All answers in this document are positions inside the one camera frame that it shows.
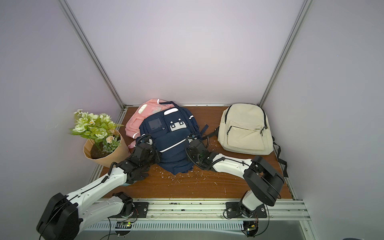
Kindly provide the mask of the navy blue backpack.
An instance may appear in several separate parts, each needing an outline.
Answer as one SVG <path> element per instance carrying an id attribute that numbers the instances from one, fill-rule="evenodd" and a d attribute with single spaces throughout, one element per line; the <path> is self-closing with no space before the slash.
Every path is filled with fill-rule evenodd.
<path id="1" fill-rule="evenodd" d="M 202 139 L 208 129 L 203 129 L 197 123 L 190 110 L 180 107 L 174 102 L 163 102 L 161 105 L 173 107 L 152 114 L 144 119 L 139 130 L 141 135 L 150 135 L 155 143 L 156 150 L 160 154 L 158 165 L 164 170 L 177 175 L 193 169 L 185 151 L 185 143 L 188 137 Z"/>

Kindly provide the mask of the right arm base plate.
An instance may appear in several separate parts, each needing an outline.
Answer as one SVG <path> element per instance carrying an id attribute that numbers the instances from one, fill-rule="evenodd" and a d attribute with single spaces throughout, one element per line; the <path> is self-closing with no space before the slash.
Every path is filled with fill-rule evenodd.
<path id="1" fill-rule="evenodd" d="M 255 210 L 249 210 L 245 206 L 237 202 L 226 202 L 226 207 L 223 212 L 223 216 L 226 219 L 253 219 L 261 218 L 266 219 L 268 217 L 267 209 L 264 204 L 258 206 Z"/>

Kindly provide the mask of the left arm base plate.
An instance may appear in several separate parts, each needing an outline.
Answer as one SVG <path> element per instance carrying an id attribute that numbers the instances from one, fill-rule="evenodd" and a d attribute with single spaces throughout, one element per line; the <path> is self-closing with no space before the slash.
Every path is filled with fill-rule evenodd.
<path id="1" fill-rule="evenodd" d="M 149 202 L 133 202 L 126 204 L 122 211 L 117 215 L 112 215 L 110 218 L 146 218 L 149 210 Z"/>

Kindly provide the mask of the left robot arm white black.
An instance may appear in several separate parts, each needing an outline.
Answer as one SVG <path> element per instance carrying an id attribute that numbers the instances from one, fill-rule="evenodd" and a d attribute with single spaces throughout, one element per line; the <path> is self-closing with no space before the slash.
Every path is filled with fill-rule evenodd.
<path id="1" fill-rule="evenodd" d="M 37 224 L 39 238 L 73 240 L 87 227 L 111 216 L 125 214 L 133 200 L 123 192 L 101 203 L 97 201 L 117 187 L 144 180 L 150 167 L 158 161 L 155 144 L 140 143 L 127 159 L 112 163 L 104 176 L 67 195 L 52 196 Z"/>

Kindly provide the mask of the cream canvas backpack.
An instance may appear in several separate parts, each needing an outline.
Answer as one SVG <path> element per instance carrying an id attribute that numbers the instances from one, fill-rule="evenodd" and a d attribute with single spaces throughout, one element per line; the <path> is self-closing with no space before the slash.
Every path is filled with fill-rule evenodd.
<path id="1" fill-rule="evenodd" d="M 267 156 L 278 146 L 266 112 L 253 104 L 229 106 L 222 114 L 220 125 L 208 138 L 213 136 L 224 150 L 234 153 Z"/>

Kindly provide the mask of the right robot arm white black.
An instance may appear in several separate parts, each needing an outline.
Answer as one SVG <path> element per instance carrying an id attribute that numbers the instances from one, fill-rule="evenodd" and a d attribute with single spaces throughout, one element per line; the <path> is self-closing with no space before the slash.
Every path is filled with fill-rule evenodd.
<path id="1" fill-rule="evenodd" d="M 261 156 L 255 156 L 253 159 L 229 157 L 210 152 L 203 141 L 192 138 L 186 140 L 185 152 L 187 158 L 201 170 L 226 173 L 245 180 L 250 190 L 233 209 L 245 218 L 251 217 L 262 205 L 273 207 L 281 198 L 285 180 Z"/>

